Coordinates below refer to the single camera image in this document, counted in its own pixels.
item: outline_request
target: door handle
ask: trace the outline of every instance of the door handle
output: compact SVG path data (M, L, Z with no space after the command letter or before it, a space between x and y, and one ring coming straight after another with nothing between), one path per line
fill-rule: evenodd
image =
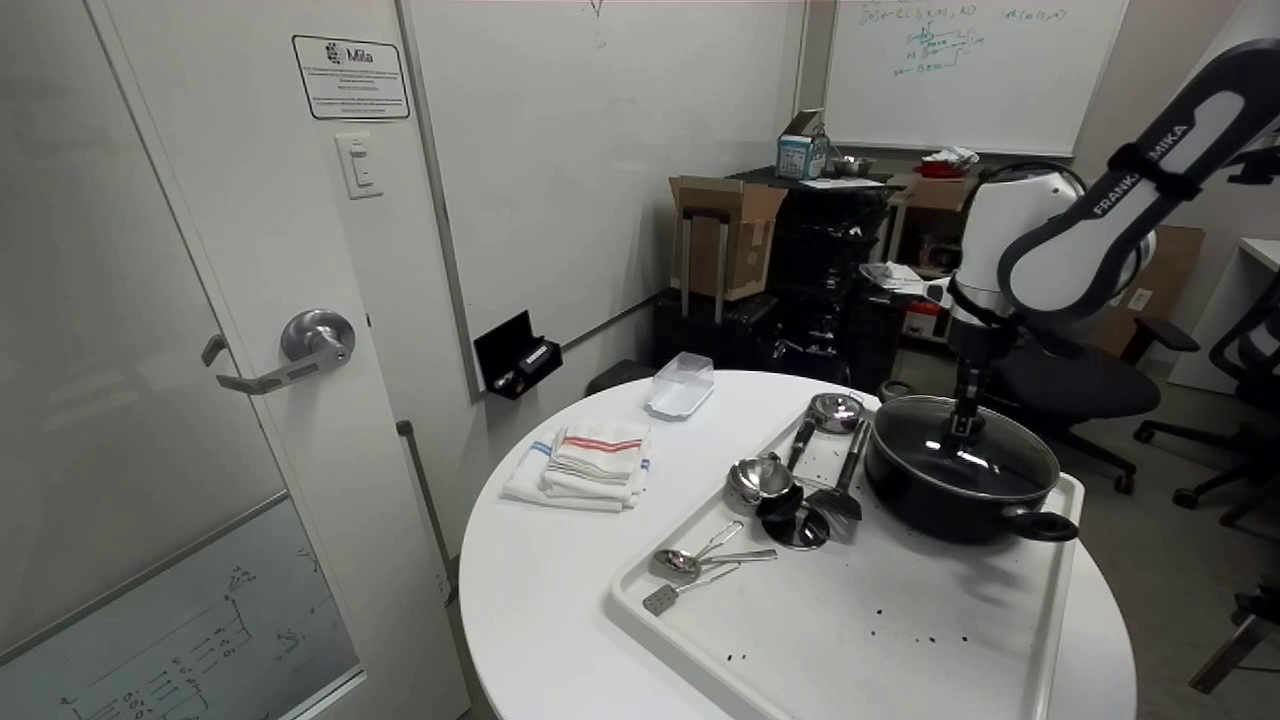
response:
M229 339L212 336L198 358L212 364L223 347ZM309 309L284 325L281 352L288 358L284 368L266 377L215 377L215 384L245 396L264 396L299 377L332 371L357 352L357 329L336 312Z

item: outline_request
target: cardboard box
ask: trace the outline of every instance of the cardboard box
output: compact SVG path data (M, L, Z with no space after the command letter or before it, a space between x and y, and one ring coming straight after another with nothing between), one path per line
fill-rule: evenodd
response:
M1150 262L1137 276L1137 285L1124 295L1114 295L1099 312L1099 329L1091 343L1118 357L1124 343L1132 339L1132 315L1169 321L1197 271L1200 241L1204 241L1200 227L1183 227L1183 223L1155 227Z
M971 182L975 182L971 177L946 177L946 181L917 177L909 182L909 206L960 211Z
M776 177L804 181L824 146L824 110L804 107L791 125L776 136Z
M718 295L715 287L718 227L728 227L722 299L758 295L766 285L770 223L784 197L789 193L770 182L672 177L672 199L676 199L672 287L679 287L679 271L684 271L679 234L689 231L689 292Z

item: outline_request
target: black chair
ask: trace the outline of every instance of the black chair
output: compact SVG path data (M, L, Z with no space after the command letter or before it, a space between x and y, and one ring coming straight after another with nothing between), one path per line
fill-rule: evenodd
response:
M1137 368L1137 358L1164 343L1170 352L1197 352L1200 343L1147 315L1132 315L1137 330L1118 357L1061 336L1019 336L1008 347L981 358L981 399L1014 416L1044 441L1066 445L1111 466L1114 493L1132 493L1137 463L1111 448L1077 435L1077 424L1145 416L1158 404L1158 389Z
M1236 396L1243 404L1280 412L1280 281L1270 281L1270 287L1241 315L1241 325L1213 343L1206 358L1236 379ZM1197 509L1206 493L1222 485L1241 485L1241 481L1259 485L1280 466L1280 435L1259 435L1253 428L1222 435L1222 431L1145 421L1132 435L1139 445L1150 445L1155 435L1180 435L1180 441L1229 448L1241 454L1229 470L1170 493L1180 509ZM1241 519L1263 498L1269 493L1246 497L1222 517L1222 522Z
M1192 689L1213 695L1218 681L1229 681L1253 647L1259 647L1280 628L1280 583L1263 580L1259 591L1236 591L1231 639L1200 664Z

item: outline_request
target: desk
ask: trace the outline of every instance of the desk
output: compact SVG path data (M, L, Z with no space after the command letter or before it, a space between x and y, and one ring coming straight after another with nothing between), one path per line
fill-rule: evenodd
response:
M689 424L651 428L651 485L636 511L587 517L498 498L531 435L573 416L645 421L647 379L587 396L522 435L486 474L462 532L458 614L480 684L498 717L722 717L605 614L608 580L689 517L743 448L833 384L715 371L715 396ZM1137 671L1111 589L1089 551L1070 563L1063 644L1047 717L1137 717Z
M1192 336L1213 347L1280 276L1280 241L1243 234L1241 253L1229 260L1214 281ZM1218 371L1206 352L1180 357L1169 371L1169 384L1236 392L1236 379Z

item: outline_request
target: white door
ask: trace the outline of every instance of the white door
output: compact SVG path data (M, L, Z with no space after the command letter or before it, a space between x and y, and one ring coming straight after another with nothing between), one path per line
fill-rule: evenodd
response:
M0 9L0 717L458 717L345 234L288 187L198 187L132 10ZM347 364L215 384L281 368L302 309L350 321Z

